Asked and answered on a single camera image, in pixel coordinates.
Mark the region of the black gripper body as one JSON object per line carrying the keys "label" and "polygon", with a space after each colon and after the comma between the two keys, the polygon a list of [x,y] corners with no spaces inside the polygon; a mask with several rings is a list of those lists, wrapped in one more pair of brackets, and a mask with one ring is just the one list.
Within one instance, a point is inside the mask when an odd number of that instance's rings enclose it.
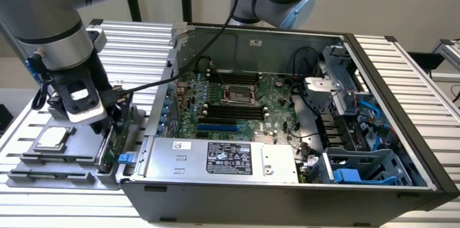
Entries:
{"label": "black gripper body", "polygon": [[90,53],[86,60],[86,67],[98,93],[102,109],[106,112],[106,116],[89,126],[96,134],[108,131],[110,127],[114,128],[116,134],[120,134],[124,128],[124,121],[121,120],[122,113],[116,106],[117,98],[96,51]]}

